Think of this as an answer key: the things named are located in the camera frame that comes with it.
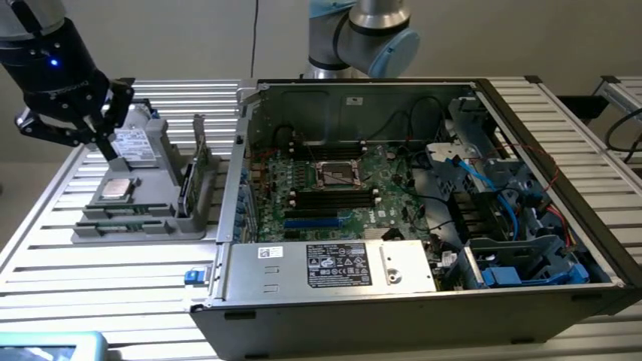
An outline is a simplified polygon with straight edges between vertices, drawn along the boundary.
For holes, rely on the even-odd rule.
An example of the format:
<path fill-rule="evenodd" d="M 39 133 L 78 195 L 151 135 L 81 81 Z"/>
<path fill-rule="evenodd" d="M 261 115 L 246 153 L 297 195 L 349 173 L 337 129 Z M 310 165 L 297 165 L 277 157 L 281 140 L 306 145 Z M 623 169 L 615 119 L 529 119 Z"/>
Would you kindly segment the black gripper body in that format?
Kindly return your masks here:
<path fill-rule="evenodd" d="M 71 19 L 53 33 L 2 42 L 2 64 L 41 114 L 98 114 L 110 80 L 98 69 Z"/>

